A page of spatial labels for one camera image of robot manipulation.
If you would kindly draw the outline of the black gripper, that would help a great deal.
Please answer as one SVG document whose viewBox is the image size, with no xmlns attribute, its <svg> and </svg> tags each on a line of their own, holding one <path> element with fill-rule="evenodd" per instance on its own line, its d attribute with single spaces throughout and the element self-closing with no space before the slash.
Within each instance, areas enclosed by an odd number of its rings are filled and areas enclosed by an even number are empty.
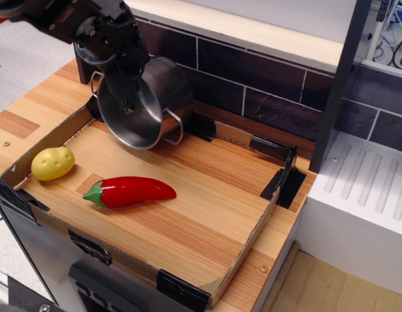
<svg viewBox="0 0 402 312">
<path fill-rule="evenodd" d="M 125 114 L 136 112 L 135 96 L 150 57 L 135 17 L 124 1 L 80 4 L 94 9 L 75 30 L 80 58 L 107 73 L 107 107 L 117 107 Z"/>
</svg>

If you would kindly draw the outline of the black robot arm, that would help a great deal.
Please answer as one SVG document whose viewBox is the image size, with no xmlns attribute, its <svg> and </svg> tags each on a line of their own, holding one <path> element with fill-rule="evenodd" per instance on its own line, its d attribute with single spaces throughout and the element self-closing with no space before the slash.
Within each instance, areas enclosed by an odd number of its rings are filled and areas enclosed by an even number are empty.
<svg viewBox="0 0 402 312">
<path fill-rule="evenodd" d="M 135 110 L 134 97 L 150 57 L 124 1 L 0 1 L 0 18 L 26 21 L 73 44 L 77 58 L 103 74 L 118 106 Z"/>
</svg>

